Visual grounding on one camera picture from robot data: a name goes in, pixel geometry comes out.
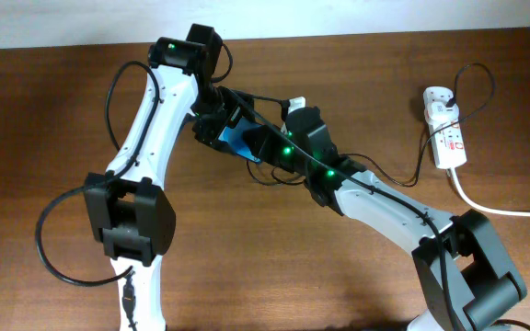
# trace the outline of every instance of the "white wall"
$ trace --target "white wall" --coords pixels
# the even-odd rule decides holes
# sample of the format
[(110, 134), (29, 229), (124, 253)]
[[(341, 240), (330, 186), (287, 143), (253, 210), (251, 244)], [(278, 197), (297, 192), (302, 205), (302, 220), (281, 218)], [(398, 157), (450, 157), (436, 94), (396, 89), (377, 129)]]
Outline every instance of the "white wall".
[(0, 48), (530, 26), (528, 0), (0, 0)]

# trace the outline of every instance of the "blue component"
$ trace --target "blue component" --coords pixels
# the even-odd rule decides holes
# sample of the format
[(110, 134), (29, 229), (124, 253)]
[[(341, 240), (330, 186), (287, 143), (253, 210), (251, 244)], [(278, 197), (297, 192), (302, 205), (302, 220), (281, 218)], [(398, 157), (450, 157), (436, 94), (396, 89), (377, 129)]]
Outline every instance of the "blue component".
[(247, 144), (245, 143), (245, 141), (243, 141), (244, 131), (255, 129), (259, 126), (260, 124), (258, 123), (251, 123), (248, 120), (241, 118), (234, 129), (225, 127), (225, 129), (220, 134), (220, 137), (218, 137), (218, 140), (221, 142), (228, 143), (228, 145), (230, 145), (230, 148), (232, 148), (232, 150), (236, 154), (246, 158), (248, 161), (261, 163), (261, 160), (253, 156), (253, 154), (250, 152), (250, 149), (248, 149)]

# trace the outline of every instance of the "white power cable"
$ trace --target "white power cable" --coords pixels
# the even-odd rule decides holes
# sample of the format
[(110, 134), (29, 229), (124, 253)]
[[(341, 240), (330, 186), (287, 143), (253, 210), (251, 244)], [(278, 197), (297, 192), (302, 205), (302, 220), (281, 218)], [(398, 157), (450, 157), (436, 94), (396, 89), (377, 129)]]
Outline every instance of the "white power cable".
[(468, 198), (464, 190), (461, 189), (461, 184), (459, 184), (459, 178), (457, 178), (457, 173), (455, 171), (455, 168), (450, 168), (448, 170), (449, 170), (449, 175), (451, 179), (453, 180), (453, 184), (455, 185), (455, 188), (457, 189), (457, 193), (459, 193), (459, 196), (461, 197), (461, 199), (463, 199), (463, 201), (465, 201), (468, 205), (472, 206), (473, 208), (479, 211), (496, 213), (496, 214), (506, 215), (506, 216), (530, 217), (529, 211), (501, 211), (501, 210), (496, 210), (496, 209), (478, 205), (476, 202)]

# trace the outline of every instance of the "wire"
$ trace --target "wire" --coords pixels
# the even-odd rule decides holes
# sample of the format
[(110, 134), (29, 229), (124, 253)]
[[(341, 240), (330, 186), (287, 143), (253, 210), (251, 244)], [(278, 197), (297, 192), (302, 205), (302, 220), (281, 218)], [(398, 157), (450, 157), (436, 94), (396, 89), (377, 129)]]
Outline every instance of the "wire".
[(280, 179), (278, 178), (277, 176), (275, 176), (275, 169), (278, 169), (279, 167), (276, 166), (274, 167), (272, 170), (271, 170), (271, 178), (273, 178), (273, 180), (275, 180), (274, 183), (272, 182), (264, 182), (260, 179), (258, 179), (254, 174), (253, 174), (253, 171), (250, 169), (250, 165), (249, 165), (249, 161), (247, 160), (247, 171), (248, 171), (248, 174), (251, 176), (251, 178), (253, 178), (253, 180), (255, 180), (257, 183), (263, 185), (263, 186), (278, 186), (278, 185), (289, 185), (289, 186), (297, 186), (297, 185), (301, 185), (303, 182), (294, 182), (296, 179), (300, 178), (301, 176), (296, 176), (294, 178), (291, 178), (291, 179), (288, 179), (288, 180), (283, 180), (283, 179)]
[(530, 325), (525, 323), (525, 322), (521, 322), (521, 321), (498, 320), (498, 321), (496, 321), (496, 323), (494, 323), (494, 325), (515, 325), (515, 326), (520, 326), (523, 329), (530, 331)]
[(226, 89), (229, 90), (229, 91), (234, 91), (238, 96), (252, 97), (252, 98), (257, 99), (257, 100), (275, 102), (275, 103), (279, 104), (282, 107), (283, 107), (284, 104), (286, 104), (286, 103), (289, 104), (289, 102), (290, 102), (290, 100), (281, 100), (281, 99), (277, 99), (277, 98), (274, 98), (274, 97), (258, 96), (258, 95), (250, 94), (250, 93), (247, 93), (247, 92), (238, 91), (238, 90), (235, 90), (235, 89), (229, 89), (228, 87), (226, 87)]
[(530, 211), (503, 211), (503, 210), (496, 210), (496, 209), (478, 205), (472, 199), (468, 198), (464, 190), (461, 188), (461, 184), (459, 184), (459, 178), (457, 178), (457, 173), (454, 168), (449, 169), (449, 174), (450, 174), (451, 179), (453, 180), (455, 188), (457, 189), (457, 193), (459, 193), (459, 196), (461, 197), (461, 199), (465, 201), (471, 207), (479, 211), (490, 212), (490, 213), (495, 213), (499, 215), (530, 217)]
[(260, 179), (258, 179), (257, 177), (255, 177), (255, 175), (253, 175), (253, 171), (250, 169), (250, 165), (248, 165), (248, 160), (247, 160), (247, 171), (248, 171), (248, 174), (251, 176), (251, 178), (253, 178), (253, 180), (255, 180), (257, 183), (259, 183), (259, 184), (261, 184), (263, 186), (278, 186), (278, 185), (282, 184), (279, 181), (276, 181), (275, 183), (264, 182), (264, 181), (261, 181)]
[(220, 83), (222, 82), (223, 80), (225, 80), (225, 78), (228, 77), (228, 74), (230, 74), (230, 71), (232, 70), (232, 62), (233, 62), (233, 59), (232, 59), (232, 53), (230, 52), (230, 50), (228, 50), (228, 46), (226, 46), (225, 43), (222, 43), (222, 47), (225, 48), (225, 51), (226, 51), (226, 54), (228, 54), (228, 70), (226, 70), (225, 74), (219, 76), (219, 77), (213, 77), (212, 79), (210, 79), (210, 82), (211, 83)]
[(279, 169), (279, 167), (276, 166), (276, 167), (274, 167), (271, 170), (271, 178), (275, 179), (275, 181), (277, 181), (278, 183), (281, 183), (281, 184), (284, 184), (284, 185), (289, 185), (289, 186), (298, 186), (298, 185), (304, 184), (304, 180), (302, 180), (300, 182), (296, 182), (295, 181), (295, 180), (299, 179), (302, 175), (298, 175), (298, 176), (296, 176), (294, 178), (283, 180), (283, 179), (280, 179), (279, 177), (275, 176), (275, 170), (276, 169)]
[(488, 67), (486, 65), (482, 64), (482, 63), (470, 63), (470, 64), (465, 65), (463, 68), (459, 69), (459, 71), (455, 75), (454, 94), (453, 94), (453, 97), (451, 99), (449, 99), (449, 101), (447, 102), (447, 107), (452, 107), (456, 103), (456, 101), (457, 101), (457, 86), (458, 86), (459, 77), (461, 77), (461, 74), (465, 70), (469, 69), (472, 66), (480, 67), (486, 72), (486, 74), (488, 74), (488, 77), (490, 79), (490, 85), (491, 85), (491, 91), (490, 91), (490, 95), (488, 96), (488, 99), (481, 106), (476, 108), (471, 113), (467, 114), (465, 117), (462, 117), (458, 121), (452, 122), (449, 125), (443, 126), (442, 128), (440, 128), (438, 130), (435, 130), (435, 132), (433, 132), (429, 136), (429, 138), (427, 138), (427, 140), (422, 145), (421, 150), (419, 151), (419, 158), (418, 158), (418, 161), (417, 161), (417, 164), (416, 164), (416, 168), (414, 170), (414, 175), (412, 175), (412, 177), (410, 179), (405, 180), (403, 182), (400, 182), (400, 181), (394, 179), (393, 177), (391, 177), (386, 171), (384, 171), (384, 169), (382, 169), (381, 166), (379, 166), (379, 164), (376, 163), (371, 157), (369, 157), (367, 155), (364, 155), (364, 154), (353, 154), (353, 155), (354, 156), (360, 156), (360, 157), (363, 157), (363, 158), (369, 160), (375, 166), (375, 168), (377, 168), (377, 170), (379, 170), (379, 172), (382, 173), (382, 175), (384, 175), (389, 181), (391, 181), (392, 183), (394, 183), (396, 185), (399, 185), (399, 186), (401, 186), (403, 188), (412, 188), (412, 187), (416, 186), (418, 184), (418, 182), (419, 182), (419, 177), (420, 177), (420, 173), (421, 173), (422, 157), (424, 156), (424, 151), (426, 150), (427, 145), (431, 141), (432, 137), (434, 137), (435, 134), (437, 134), (437, 133), (439, 133), (439, 132), (441, 132), (441, 131), (443, 131), (443, 130), (445, 130), (447, 128), (450, 128), (450, 127), (452, 127), (452, 126), (454, 126), (456, 124), (460, 124), (460, 123), (466, 121), (467, 119), (471, 118), (472, 116), (476, 115), (478, 112), (483, 110), (491, 102), (491, 100), (494, 98), (494, 93), (496, 92), (496, 79), (494, 78), (494, 75), (492, 74), (490, 69), (488, 69)]
[(70, 278), (70, 277), (64, 275), (63, 273), (61, 273), (59, 270), (57, 270), (52, 265), (51, 261), (46, 257), (46, 254), (44, 253), (44, 247), (42, 245), (42, 226), (44, 225), (44, 221), (46, 221), (46, 218), (51, 213), (51, 211), (54, 209), (54, 207), (59, 205), (64, 200), (66, 200), (66, 199), (68, 199), (70, 197), (73, 197), (74, 195), (77, 195), (79, 193), (83, 193), (83, 192), (88, 191), (88, 190), (90, 190), (92, 188), (103, 188), (103, 187), (106, 187), (107, 185), (109, 185), (109, 184), (113, 183), (114, 181), (118, 180), (126, 172), (128, 172), (128, 170), (136, 162), (136, 157), (138, 156), (138, 154), (140, 153), (141, 148), (143, 147), (144, 137), (146, 136), (146, 134), (148, 132), (148, 129), (149, 129), (150, 125), (151, 125), (151, 121), (153, 120), (153, 117), (155, 115), (156, 108), (158, 107), (158, 102), (159, 102), (159, 86), (158, 86), (158, 82), (156, 81), (155, 74), (153, 73), (151, 68), (149, 68), (146, 64), (138, 62), (138, 61), (129, 61), (129, 62), (125, 63), (120, 68), (120, 70), (118, 70), (118, 72), (116, 73), (116, 76), (114, 77), (112, 85), (109, 87), (109, 92), (108, 92), (108, 97), (109, 98), (106, 99), (106, 103), (107, 103), (106, 109), (108, 109), (109, 100), (111, 99), (111, 93), (113, 92), (113, 89), (114, 89), (116, 83), (118, 82), (118, 79), (120, 78), (121, 74), (124, 72), (124, 70), (126, 68), (128, 68), (130, 66), (133, 66), (133, 65), (137, 65), (137, 66), (142, 67), (150, 75), (150, 77), (151, 77), (151, 79), (153, 81), (153, 85), (155, 86), (155, 99), (153, 100), (153, 106), (152, 106), (151, 111), (150, 111), (150, 113), (148, 115), (148, 119), (146, 119), (146, 123), (144, 124), (143, 131), (142, 131), (142, 133), (140, 135), (138, 143), (136, 144), (136, 147), (134, 148), (134, 152), (132, 153), (132, 156), (126, 162), (126, 166), (121, 171), (119, 171), (117, 174), (115, 174), (114, 176), (107, 177), (103, 182), (100, 182), (100, 183), (97, 183), (97, 184), (93, 184), (93, 185), (88, 185), (88, 186), (82, 186), (82, 187), (79, 187), (79, 188), (74, 188), (74, 189), (71, 189), (71, 190), (61, 194), (60, 196), (58, 196), (57, 198), (52, 200), (48, 204), (48, 206), (46, 206), (46, 208), (44, 208), (44, 210), (40, 214), (40, 217), (39, 217), (38, 221), (36, 222), (36, 232), (35, 232), (35, 235), (34, 235), (35, 241), (36, 241), (36, 250), (38, 251), (38, 255), (40, 257), (40, 260), (44, 264), (44, 267), (49, 272), (51, 272), (51, 274), (54, 277), (56, 277), (57, 279), (62, 280), (64, 282), (67, 282), (67, 283), (72, 284), (72, 285), (84, 286), (84, 287), (94, 287), (94, 286), (100, 286), (100, 285), (108, 284), (108, 283), (111, 283), (113, 281), (116, 281), (116, 280), (119, 280), (121, 278), (124, 278), (133, 269), (133, 267), (129, 267), (124, 272), (122, 272), (121, 274), (119, 274), (117, 276), (114, 276), (114, 277), (111, 277), (111, 278), (108, 278), (108, 279), (105, 279), (105, 280), (93, 280), (93, 281), (91, 281), (91, 280), (77, 280), (77, 279), (74, 279), (74, 278)]
[[(417, 216), (419, 216), (422, 220), (424, 220), (429, 225), (429, 227), (431, 228), (432, 232), (434, 233), (435, 240), (437, 242), (437, 250), (438, 250), (438, 253), (439, 253), (440, 270), (441, 270), (441, 283), (443, 284), (443, 291), (444, 291), (444, 296), (445, 296), (445, 305), (446, 305), (446, 308), (447, 308), (447, 314), (449, 316), (449, 320), (451, 321), (451, 324), (453, 326), (454, 331), (458, 330), (458, 327), (456, 325), (455, 313), (454, 313), (454, 310), (453, 310), (453, 304), (451, 302), (451, 293), (449, 291), (449, 279), (447, 278), (447, 266), (445, 264), (445, 248), (444, 248), (444, 244), (443, 244), (443, 238), (441, 237), (441, 234), (439, 233), (439, 229), (432, 222), (432, 220), (429, 217), (429, 215), (427, 213), (422, 213), (422, 211), (418, 210), (416, 207), (412, 206), (410, 203), (404, 201), (401, 198), (398, 198), (398, 197), (396, 197), (396, 196), (394, 196), (392, 194), (384, 192), (382, 189), (376, 188), (375, 186), (367, 185), (367, 184), (363, 183), (362, 181), (360, 181), (360, 180), (358, 180), (356, 178), (353, 178), (353, 177), (351, 177), (349, 175), (346, 175), (342, 171), (339, 171), (339, 169), (335, 169), (332, 166), (326, 165), (325, 163), (319, 161), (314, 156), (312, 156), (309, 153), (307, 153), (306, 151), (304, 151), (300, 146), (295, 144), (291, 139), (287, 138), (283, 133), (281, 133), (275, 127), (275, 125), (273, 125), (271, 122), (269, 122), (267, 119), (265, 119), (261, 114), (259, 114), (242, 97), (240, 97), (239, 95), (237, 95), (234, 91), (232, 91), (230, 89), (227, 89), (227, 90), (228, 90), (228, 92), (230, 92), (231, 96), (239, 104), (241, 104), (244, 108), (246, 108), (248, 111), (250, 111), (256, 118), (261, 120), (264, 125), (266, 125), (268, 128), (270, 128), (271, 131), (273, 131), (282, 140), (284, 140), (285, 143), (290, 144), (294, 148), (294, 150), (296, 152), (298, 152), (300, 155), (305, 157), (305, 159), (306, 159), (306, 161), (308, 163), (312, 162), (314, 164), (317, 164), (318, 166), (321, 166), (321, 167), (323, 167), (323, 168), (325, 168), (327, 170), (333, 171), (336, 175), (338, 175), (338, 176), (340, 176), (340, 177), (342, 177), (344, 179), (347, 179), (350, 182), (352, 182), (352, 183), (354, 183), (354, 184), (356, 184), (356, 185), (358, 185), (358, 186), (360, 186), (362, 188), (369, 189), (372, 193), (377, 193), (377, 194), (380, 194), (380, 195), (382, 195), (382, 196), (384, 196), (384, 197), (386, 197), (386, 198), (388, 198), (390, 200), (393, 200), (394, 202), (396, 202), (396, 203), (406, 207), (410, 211), (414, 212)], [(307, 167), (305, 168), (305, 171), (306, 171), (305, 180), (306, 180), (306, 183), (308, 183), (309, 182), (309, 178), (308, 178), (308, 175), (307, 175)]]
[(140, 65), (140, 64), (142, 64), (142, 65), (146, 66), (143, 63), (139, 63), (139, 64), (129, 64), (129, 63), (139, 63), (139, 62), (130, 61), (130, 62), (127, 62), (122, 67), (120, 67), (120, 69), (118, 70), (118, 72), (114, 76), (114, 79), (111, 81), (111, 84), (109, 85), (108, 96), (106, 97), (106, 105), (104, 107), (104, 120), (106, 121), (106, 129), (108, 130), (108, 134), (109, 134), (109, 138), (111, 139), (111, 143), (114, 145), (114, 147), (116, 147), (116, 151), (120, 150), (120, 145), (118, 144), (118, 141), (116, 140), (116, 136), (114, 136), (113, 130), (111, 129), (111, 123), (109, 123), (109, 103), (110, 103), (111, 98), (112, 98), (112, 96), (114, 94), (114, 89), (116, 88), (116, 85), (118, 84), (118, 80), (120, 79), (121, 74), (131, 65)]

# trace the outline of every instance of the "white arm segment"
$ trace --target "white arm segment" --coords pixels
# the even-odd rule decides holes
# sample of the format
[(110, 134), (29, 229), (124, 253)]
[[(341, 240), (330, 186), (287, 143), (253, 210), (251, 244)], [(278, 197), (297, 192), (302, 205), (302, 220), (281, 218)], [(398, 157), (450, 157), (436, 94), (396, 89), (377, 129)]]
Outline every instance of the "white arm segment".
[(410, 322), (406, 331), (443, 331), (443, 328), (435, 321), (431, 312), (427, 309)]
[[(195, 77), (183, 74), (178, 68), (159, 65), (158, 68), (152, 70), (160, 88), (160, 101), (138, 155), (138, 164), (133, 165), (121, 178), (140, 182), (143, 177), (149, 177), (153, 180), (154, 185), (165, 189), (167, 162), (181, 125), (186, 115), (195, 116), (190, 107), (198, 96), (198, 85)], [(136, 144), (141, 139), (140, 135), (153, 106), (154, 97), (155, 88), (153, 81), (148, 76), (143, 102), (138, 109), (134, 124), (124, 145), (108, 165), (106, 171), (113, 170), (117, 173), (125, 167)], [(136, 300), (132, 320), (136, 323), (137, 331), (165, 331), (166, 329), (160, 298), (162, 259), (162, 256), (157, 255), (150, 267), (144, 267), (140, 261), (124, 257), (110, 260), (116, 274), (122, 273), (129, 266), (133, 266), (132, 285)], [(122, 305), (125, 283), (126, 279), (118, 280), (120, 331), (133, 330), (129, 327), (130, 321)]]
[[(381, 182), (369, 170), (356, 173), (353, 177), (408, 202), (419, 211), (428, 212), (439, 233), (453, 224), (450, 220), (453, 216), (451, 212), (437, 211), (407, 197)], [(335, 191), (335, 197), (340, 210), (346, 216), (373, 227), (409, 255), (419, 246), (423, 237), (434, 238), (434, 233), (428, 224), (414, 212), (380, 194), (371, 194), (370, 190), (350, 180), (345, 179), (342, 182), (342, 186)]]
[[(159, 65), (153, 69), (160, 88), (160, 101), (156, 109), (151, 126), (144, 138), (137, 161), (121, 178), (140, 182), (143, 177), (153, 180), (153, 185), (165, 189), (165, 175), (167, 162), (173, 150), (173, 145), (179, 135), (179, 129), (186, 115), (195, 116), (191, 105), (198, 96), (198, 85), (195, 77), (183, 74), (181, 69)], [(106, 171), (115, 173), (124, 168), (134, 152), (134, 147), (141, 138), (144, 123), (153, 106), (155, 88), (150, 76), (147, 78), (146, 90), (134, 124), (128, 133), (124, 145), (108, 165)]]
[[(166, 323), (161, 311), (161, 261), (162, 256), (156, 256), (150, 267), (144, 267), (142, 262), (125, 257), (117, 260), (110, 259), (116, 275), (121, 274), (132, 266), (132, 285), (134, 287), (134, 315), (136, 330), (165, 331)], [(118, 280), (118, 294), (120, 295), (120, 331), (132, 331), (130, 321), (122, 305), (122, 296), (126, 279)]]

